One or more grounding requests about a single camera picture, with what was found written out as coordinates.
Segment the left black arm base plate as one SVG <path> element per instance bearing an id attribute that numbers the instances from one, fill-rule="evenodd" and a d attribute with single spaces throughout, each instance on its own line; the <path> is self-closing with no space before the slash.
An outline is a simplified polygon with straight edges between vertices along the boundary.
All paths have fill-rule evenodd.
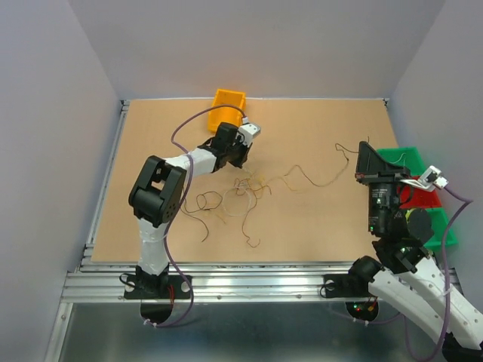
<path id="1" fill-rule="evenodd" d="M 148 287 L 138 285 L 133 274 L 123 273 L 119 279 L 124 284 L 123 298 L 126 300 L 168 300 L 171 293 L 174 293 L 175 300 L 190 299 L 189 288 L 179 275 L 164 275 L 161 281 Z"/>

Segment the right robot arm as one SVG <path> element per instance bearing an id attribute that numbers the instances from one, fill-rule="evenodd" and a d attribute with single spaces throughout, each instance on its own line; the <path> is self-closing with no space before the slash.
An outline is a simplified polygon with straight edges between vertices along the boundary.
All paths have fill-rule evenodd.
<path id="1" fill-rule="evenodd" d="M 376 237 L 377 256 L 363 256 L 352 264 L 348 288 L 389 303 L 426 333 L 445 360 L 480 361 L 481 312 L 451 283 L 448 265 L 438 265 L 426 248 L 434 235 L 428 212 L 402 208 L 401 189 L 446 189 L 443 173 L 430 166 L 413 179 L 408 168 L 386 161 L 361 141 L 355 178 L 369 190 L 368 231 Z"/>

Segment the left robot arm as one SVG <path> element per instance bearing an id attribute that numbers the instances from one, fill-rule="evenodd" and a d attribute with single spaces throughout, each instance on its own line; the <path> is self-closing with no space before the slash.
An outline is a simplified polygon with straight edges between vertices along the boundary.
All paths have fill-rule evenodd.
<path id="1" fill-rule="evenodd" d="M 261 127 L 249 121 L 239 127 L 222 122 L 213 137 L 191 152 L 174 158 L 152 155 L 146 159 L 128 197 L 141 240 L 140 259 L 129 287 L 152 297 L 167 291 L 169 258 L 165 238 L 182 204 L 185 182 L 214 173 L 228 163 L 241 168 L 260 132 Z"/>

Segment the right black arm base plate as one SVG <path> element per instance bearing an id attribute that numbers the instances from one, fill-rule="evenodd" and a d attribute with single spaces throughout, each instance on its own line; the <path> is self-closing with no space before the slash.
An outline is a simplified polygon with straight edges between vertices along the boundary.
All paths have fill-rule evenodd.
<path id="1" fill-rule="evenodd" d="M 319 295 L 322 298 L 369 298 L 368 282 L 350 274 L 322 275 Z"/>

